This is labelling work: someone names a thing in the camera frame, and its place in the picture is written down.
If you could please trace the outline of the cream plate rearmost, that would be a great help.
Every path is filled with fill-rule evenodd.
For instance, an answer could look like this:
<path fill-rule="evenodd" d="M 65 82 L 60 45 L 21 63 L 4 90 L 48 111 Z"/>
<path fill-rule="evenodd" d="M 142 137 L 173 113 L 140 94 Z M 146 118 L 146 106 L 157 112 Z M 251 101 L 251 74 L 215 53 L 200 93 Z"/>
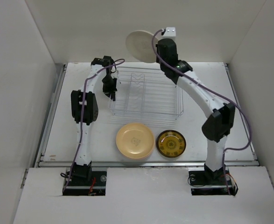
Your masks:
<path fill-rule="evenodd" d="M 152 33 L 136 30 L 126 37 L 126 48 L 135 59 L 144 63 L 155 63 L 156 55 L 153 51 L 152 40 L 155 46 L 158 39 Z"/>

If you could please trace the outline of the white wire dish rack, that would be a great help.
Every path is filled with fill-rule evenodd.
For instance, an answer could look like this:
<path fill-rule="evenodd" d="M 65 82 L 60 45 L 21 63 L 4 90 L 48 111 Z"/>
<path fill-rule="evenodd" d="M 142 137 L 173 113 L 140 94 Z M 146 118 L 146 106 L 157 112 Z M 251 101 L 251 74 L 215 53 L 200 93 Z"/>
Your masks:
<path fill-rule="evenodd" d="M 114 115 L 173 120 L 183 114 L 182 89 L 159 69 L 119 66 L 116 88 L 108 104 Z"/>

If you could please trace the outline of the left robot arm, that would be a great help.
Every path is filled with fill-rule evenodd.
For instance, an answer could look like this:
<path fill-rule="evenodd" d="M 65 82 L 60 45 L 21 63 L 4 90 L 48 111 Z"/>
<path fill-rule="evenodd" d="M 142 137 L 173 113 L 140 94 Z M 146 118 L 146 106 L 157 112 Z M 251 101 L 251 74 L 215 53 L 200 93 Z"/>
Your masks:
<path fill-rule="evenodd" d="M 103 84 L 103 93 L 112 101 L 116 99 L 117 78 L 112 77 L 112 69 L 116 68 L 116 61 L 110 56 L 94 58 L 91 62 L 91 72 L 84 82 L 82 89 L 72 91 L 71 114 L 77 124 L 78 147 L 73 159 L 69 179 L 76 179 L 81 185 L 91 182 L 91 150 L 90 150 L 90 130 L 91 125 L 98 118 L 98 104 L 94 87 L 100 77 Z"/>

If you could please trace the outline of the yellow plate back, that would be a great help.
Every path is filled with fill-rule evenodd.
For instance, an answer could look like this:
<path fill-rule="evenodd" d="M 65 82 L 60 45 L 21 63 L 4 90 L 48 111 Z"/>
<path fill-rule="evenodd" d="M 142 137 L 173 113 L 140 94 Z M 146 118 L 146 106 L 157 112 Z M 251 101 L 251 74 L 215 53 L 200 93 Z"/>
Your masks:
<path fill-rule="evenodd" d="M 155 136 L 148 126 L 142 123 L 129 123 L 119 129 L 116 135 L 116 146 L 121 154 L 124 151 L 153 151 Z"/>

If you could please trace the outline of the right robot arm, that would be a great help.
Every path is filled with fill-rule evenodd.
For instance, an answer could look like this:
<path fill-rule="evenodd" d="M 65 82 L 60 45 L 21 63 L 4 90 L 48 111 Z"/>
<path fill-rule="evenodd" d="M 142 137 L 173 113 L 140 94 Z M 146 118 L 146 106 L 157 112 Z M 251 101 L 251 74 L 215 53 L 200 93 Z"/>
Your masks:
<path fill-rule="evenodd" d="M 197 77 L 193 68 L 178 58 L 176 43 L 169 38 L 152 43 L 156 61 L 165 76 L 183 89 L 206 116 L 202 132 L 207 139 L 207 158 L 204 164 L 204 180 L 214 184 L 225 175 L 222 161 L 227 136 L 233 127 L 235 105 L 225 103 L 211 93 Z"/>

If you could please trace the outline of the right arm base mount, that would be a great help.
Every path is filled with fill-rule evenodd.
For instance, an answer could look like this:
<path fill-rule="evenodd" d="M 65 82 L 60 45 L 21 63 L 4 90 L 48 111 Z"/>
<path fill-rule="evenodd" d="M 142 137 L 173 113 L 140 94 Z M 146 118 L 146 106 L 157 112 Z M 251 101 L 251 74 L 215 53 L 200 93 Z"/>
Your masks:
<path fill-rule="evenodd" d="M 203 170 L 190 170 L 188 184 L 193 196 L 236 196 L 238 185 L 228 170 L 214 180 L 209 180 Z"/>

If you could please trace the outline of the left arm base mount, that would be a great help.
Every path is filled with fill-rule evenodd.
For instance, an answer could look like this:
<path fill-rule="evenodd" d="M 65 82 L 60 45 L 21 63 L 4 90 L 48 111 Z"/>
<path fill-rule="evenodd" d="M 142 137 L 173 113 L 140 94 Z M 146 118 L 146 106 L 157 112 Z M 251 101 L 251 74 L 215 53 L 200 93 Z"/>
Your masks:
<path fill-rule="evenodd" d="M 63 196 L 105 196 L 106 193 L 106 171 L 93 171 L 90 179 L 72 177 L 67 183 L 64 181 L 62 189 Z"/>

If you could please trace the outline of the dark patterned small plate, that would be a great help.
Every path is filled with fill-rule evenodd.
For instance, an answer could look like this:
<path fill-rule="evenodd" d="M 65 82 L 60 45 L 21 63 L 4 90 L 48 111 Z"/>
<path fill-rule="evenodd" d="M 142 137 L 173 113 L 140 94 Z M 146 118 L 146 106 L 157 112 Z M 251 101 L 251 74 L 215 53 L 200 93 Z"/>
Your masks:
<path fill-rule="evenodd" d="M 177 158 L 184 153 L 187 142 L 180 132 L 165 130 L 158 135 L 156 147 L 162 156 L 166 158 Z"/>

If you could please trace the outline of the pink plate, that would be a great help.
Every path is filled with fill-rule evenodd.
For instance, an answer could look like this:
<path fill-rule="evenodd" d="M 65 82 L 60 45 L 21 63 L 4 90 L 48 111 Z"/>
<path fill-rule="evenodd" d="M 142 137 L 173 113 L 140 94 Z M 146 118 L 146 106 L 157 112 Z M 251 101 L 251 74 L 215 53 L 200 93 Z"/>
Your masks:
<path fill-rule="evenodd" d="M 139 161 L 148 158 L 152 154 L 152 150 L 139 150 L 136 152 L 133 151 L 124 151 L 122 154 L 131 160 Z"/>

